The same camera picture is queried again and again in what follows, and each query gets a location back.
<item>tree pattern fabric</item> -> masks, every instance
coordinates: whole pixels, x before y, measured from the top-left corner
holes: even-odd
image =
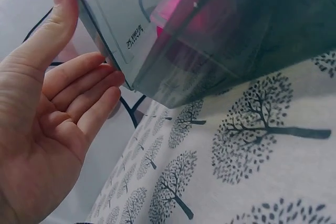
[[[144,187],[133,191],[127,199],[122,212],[121,224],[133,224],[137,215],[139,214],[146,198],[147,190]]]
[[[126,172],[124,178],[121,180],[118,193],[117,193],[117,198],[120,198],[124,192],[128,193],[128,185],[130,183],[131,178],[133,177],[134,171],[135,171],[135,166],[137,164],[133,164],[131,168]]]
[[[119,177],[119,175],[125,171],[125,167],[126,167],[126,164],[127,162],[129,161],[130,157],[132,155],[132,151],[129,151],[127,152],[126,156],[125,157],[121,157],[122,158],[122,162],[121,162],[121,165],[119,167],[119,170],[118,170],[118,174],[117,174],[117,177]]]
[[[336,72],[336,50],[326,52],[313,58],[315,65],[333,78]]]
[[[147,173],[148,168],[152,167],[154,170],[157,168],[154,159],[160,150],[162,141],[163,136],[158,137],[143,156],[138,170],[137,179],[141,179]]]
[[[194,173],[196,161],[196,152],[186,151],[167,165],[154,188],[149,210],[151,223],[165,223],[176,204],[189,220],[194,218],[194,213],[182,200],[182,193]]]
[[[336,224],[334,57],[176,109],[153,102],[86,221]]]
[[[330,129],[286,126],[293,98],[281,72],[257,80],[228,110],[213,140],[214,175],[229,184],[248,179],[270,160],[276,135],[326,140]]]
[[[117,174],[117,170],[118,170],[118,167],[116,166],[116,167],[113,169],[112,173],[110,174],[108,180],[106,181],[106,183],[105,183],[105,188],[109,188],[110,186],[112,186],[112,181],[113,181],[115,175]]]
[[[115,194],[116,194],[118,185],[119,185],[119,182],[117,181],[117,182],[115,182],[114,185],[112,186],[112,188],[111,188],[109,194],[108,194],[107,197],[106,197],[106,201],[105,201],[105,203],[104,203],[104,207],[103,207],[103,209],[105,209],[105,208],[107,208],[107,207],[108,207],[108,208],[111,208],[111,200],[113,199],[113,197],[114,197]]]
[[[140,125],[139,127],[136,128],[136,131],[134,132],[131,140],[128,143],[128,148],[132,148],[133,144],[138,141],[139,133],[141,132],[143,128],[143,125]]]
[[[132,158],[131,158],[132,160],[134,160],[140,152],[143,152],[145,150],[144,145],[145,145],[147,138],[149,137],[150,131],[151,130],[149,129],[146,130],[145,133],[140,138],[140,140],[138,141],[137,145],[134,148],[133,154],[132,154]]]
[[[236,215],[230,224],[248,223],[306,223],[322,224],[336,223],[334,215],[325,212],[325,204],[308,204],[305,200],[297,199],[285,202],[283,198],[275,203],[262,203],[259,206],[252,206],[251,210]]]
[[[186,105],[177,116],[169,136],[169,147],[176,148],[190,132],[193,125],[204,125],[205,120],[198,120],[200,110],[203,107],[203,100],[192,102]]]
[[[106,224],[117,224],[120,208],[117,206],[109,213]]]

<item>tree print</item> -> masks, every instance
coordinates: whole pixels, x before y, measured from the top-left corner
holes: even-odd
[[[322,224],[335,223],[331,216],[324,215],[325,204],[307,205],[302,199],[286,203],[283,198],[274,204],[263,203],[252,206],[249,212],[236,215],[230,224],[248,223],[306,223]]]
[[[103,196],[100,198],[100,200],[99,200],[99,202],[98,202],[98,205],[97,205],[97,208],[96,208],[96,211],[95,211],[95,213],[94,213],[94,217],[95,217],[95,218],[99,216],[100,209],[101,209],[102,205],[103,205],[104,202],[105,202],[105,198],[106,198],[106,195],[103,195]]]
[[[150,123],[152,122],[152,120],[153,120],[154,118],[156,118],[156,113],[157,113],[157,110],[159,109],[159,107],[160,107],[160,104],[158,103],[158,104],[154,107],[154,109],[153,109],[151,115],[147,115],[147,114],[144,115],[144,116],[148,116],[148,119],[147,119],[147,121],[146,121],[146,123],[145,123],[145,128],[147,128],[147,127],[150,125]]]
[[[88,216],[88,218],[87,218],[87,221],[91,221],[93,212],[94,212],[95,209],[96,209],[96,205],[97,205],[97,203],[94,203],[94,204],[93,204],[93,206],[92,206],[92,208],[91,208],[91,211],[90,211],[90,213],[89,213],[89,216]]]
[[[193,125],[204,125],[205,120],[197,120],[203,107],[203,100],[187,104],[176,118],[169,136],[169,147],[177,147],[188,135]]]
[[[114,177],[115,177],[115,175],[117,173],[117,170],[118,170],[118,167],[116,166],[113,169],[113,171],[112,171],[111,175],[109,176],[108,180],[106,181],[105,189],[107,189],[109,186],[112,185],[112,181],[113,181],[113,179],[114,179]]]
[[[126,191],[126,193],[128,193],[128,184],[134,174],[134,171],[135,171],[135,167],[136,167],[136,163],[133,164],[131,166],[131,168],[126,172],[124,178],[122,179],[121,183],[120,183],[120,186],[119,186],[119,189],[118,189],[118,193],[117,193],[117,198],[119,199],[124,191]]]
[[[121,224],[133,224],[139,214],[143,203],[145,202],[147,190],[140,187],[133,191],[127,199],[124,210],[121,215]]]
[[[336,51],[332,50],[312,59],[314,64],[333,78],[336,72]]]
[[[109,216],[107,217],[106,224],[117,224],[119,210],[119,207],[115,207],[112,209]]]
[[[101,217],[97,224],[104,224],[104,217]]]
[[[186,151],[167,165],[154,188],[149,210],[151,223],[165,223],[176,203],[189,220],[193,219],[194,214],[183,202],[182,193],[194,173],[196,161],[196,152]]]
[[[330,130],[287,127],[293,89],[281,73],[257,80],[228,111],[213,139],[213,175],[229,184],[249,178],[270,159],[275,135],[327,139]]]
[[[137,157],[137,155],[139,154],[140,151],[145,150],[144,143],[146,142],[150,131],[151,131],[150,129],[146,130],[145,133],[143,133],[141,139],[138,141],[138,144],[136,145],[136,147],[133,151],[132,160],[134,160]]]
[[[119,170],[118,170],[117,177],[119,177],[119,175],[121,174],[121,172],[123,170],[125,170],[126,164],[130,160],[131,154],[132,154],[132,151],[127,152],[126,156],[122,159],[121,165],[120,165]]]
[[[154,159],[159,152],[163,141],[163,136],[158,137],[152,145],[149,147],[148,151],[143,156],[140,167],[138,169],[137,179],[141,179],[146,173],[147,169],[151,166],[153,169],[156,169],[156,165],[154,163]]]
[[[134,135],[132,136],[132,138],[131,138],[131,140],[130,140],[128,149],[131,148],[131,147],[133,146],[133,144],[134,144],[136,141],[138,141],[139,133],[141,132],[142,128],[143,128],[143,126],[140,125],[140,126],[136,129]]]
[[[156,123],[154,124],[154,129],[153,129],[153,136],[155,136],[157,134],[157,132],[159,132],[159,130],[162,128],[164,122],[167,121],[171,121],[172,118],[170,116],[168,116],[168,110],[165,109],[161,115],[159,116],[158,120],[156,121]]]
[[[114,195],[116,194],[118,184],[119,184],[119,182],[115,182],[113,187],[111,188],[109,194],[107,195],[106,201],[104,203],[103,210],[107,207],[111,208],[111,200],[114,197]]]

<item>plastic container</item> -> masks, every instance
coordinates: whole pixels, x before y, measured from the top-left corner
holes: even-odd
[[[168,108],[336,47],[336,0],[79,0],[125,86]]]

